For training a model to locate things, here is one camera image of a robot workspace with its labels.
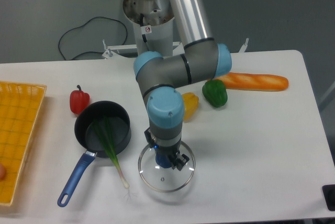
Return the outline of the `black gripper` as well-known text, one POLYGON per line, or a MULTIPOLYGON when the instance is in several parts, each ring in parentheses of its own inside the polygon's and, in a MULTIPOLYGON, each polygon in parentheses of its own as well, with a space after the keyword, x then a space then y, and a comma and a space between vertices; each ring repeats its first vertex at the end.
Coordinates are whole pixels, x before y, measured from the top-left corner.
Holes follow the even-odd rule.
POLYGON ((166 157, 171 162, 171 168, 181 171, 188 163, 189 157, 180 154, 181 137, 160 139, 151 135, 150 128, 144 131, 144 136, 150 148, 154 148, 158 155, 166 157))

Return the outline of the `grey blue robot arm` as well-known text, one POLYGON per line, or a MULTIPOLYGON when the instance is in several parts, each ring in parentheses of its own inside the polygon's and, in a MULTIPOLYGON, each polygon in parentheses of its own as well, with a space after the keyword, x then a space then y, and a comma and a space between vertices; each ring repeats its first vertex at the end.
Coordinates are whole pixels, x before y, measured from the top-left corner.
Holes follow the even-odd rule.
POLYGON ((178 87, 230 72, 231 55, 213 38, 202 0, 124 0, 138 56, 133 64, 149 117, 145 135, 156 163, 181 170, 184 102, 178 87))

